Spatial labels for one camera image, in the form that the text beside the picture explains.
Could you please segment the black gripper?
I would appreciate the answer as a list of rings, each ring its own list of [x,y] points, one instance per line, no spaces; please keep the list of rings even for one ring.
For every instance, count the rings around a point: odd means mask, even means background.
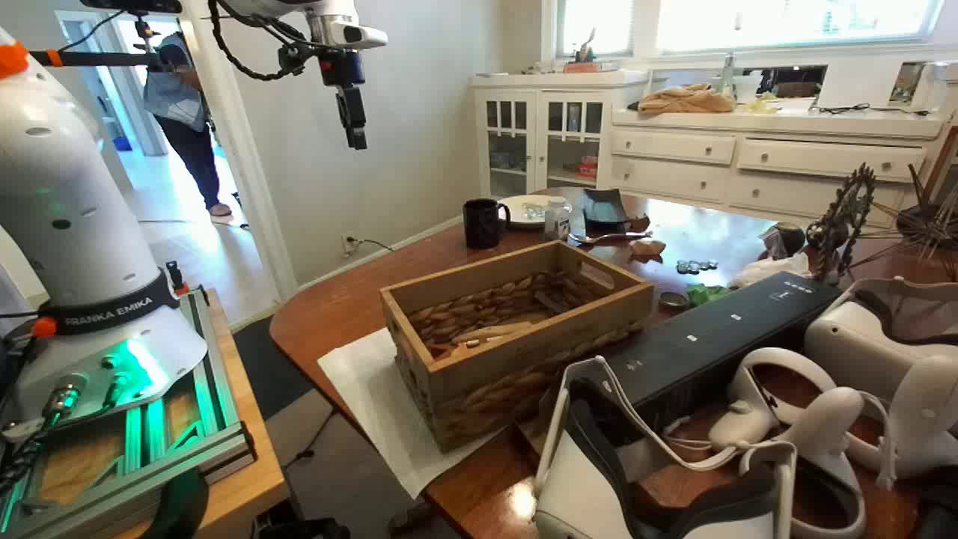
[[[321,54],[323,84],[336,89],[339,118],[354,150],[366,150],[366,106],[360,87],[366,84],[357,50],[323,50]]]

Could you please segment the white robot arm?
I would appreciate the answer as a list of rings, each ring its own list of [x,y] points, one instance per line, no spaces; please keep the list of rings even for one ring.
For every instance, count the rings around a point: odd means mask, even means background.
[[[285,38],[279,68],[321,66],[351,145],[366,142],[366,48],[386,33],[354,0],[210,0]],[[206,355],[170,273],[154,256],[74,95],[23,42],[2,42],[0,226],[28,256],[46,301],[29,313],[37,351],[13,383],[13,422],[103,415],[166,394]]]

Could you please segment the green metal robot base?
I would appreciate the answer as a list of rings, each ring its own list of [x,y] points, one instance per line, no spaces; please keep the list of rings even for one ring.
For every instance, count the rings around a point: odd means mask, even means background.
[[[40,437],[29,470],[2,494],[0,539],[100,532],[184,472],[219,481],[257,458],[215,345],[210,295],[191,291],[181,321],[206,340],[133,333],[83,345],[79,361],[46,373],[29,361],[2,407],[13,443]]]

